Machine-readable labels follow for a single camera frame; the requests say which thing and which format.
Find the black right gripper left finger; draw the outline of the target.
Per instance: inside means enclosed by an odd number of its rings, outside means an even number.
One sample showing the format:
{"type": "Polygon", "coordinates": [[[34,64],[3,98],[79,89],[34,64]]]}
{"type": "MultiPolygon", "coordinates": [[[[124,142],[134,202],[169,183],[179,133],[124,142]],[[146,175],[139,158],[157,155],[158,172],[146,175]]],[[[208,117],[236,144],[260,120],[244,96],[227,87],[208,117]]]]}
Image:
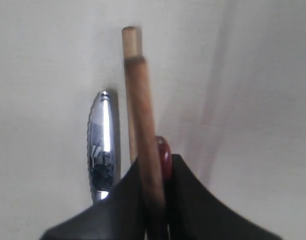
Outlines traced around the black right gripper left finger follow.
{"type": "Polygon", "coordinates": [[[46,230],[43,240],[145,240],[146,209],[140,157],[109,195],[78,215],[46,230]]]}

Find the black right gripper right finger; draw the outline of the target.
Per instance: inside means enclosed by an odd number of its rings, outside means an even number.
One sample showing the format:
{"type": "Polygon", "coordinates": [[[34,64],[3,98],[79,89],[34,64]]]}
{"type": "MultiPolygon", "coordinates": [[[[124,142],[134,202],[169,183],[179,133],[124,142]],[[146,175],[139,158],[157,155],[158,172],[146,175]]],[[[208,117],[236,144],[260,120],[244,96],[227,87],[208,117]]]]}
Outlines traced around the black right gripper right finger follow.
{"type": "Polygon", "coordinates": [[[181,155],[173,155],[166,185],[166,215],[172,240],[277,240],[218,200],[196,178],[181,155]]]}

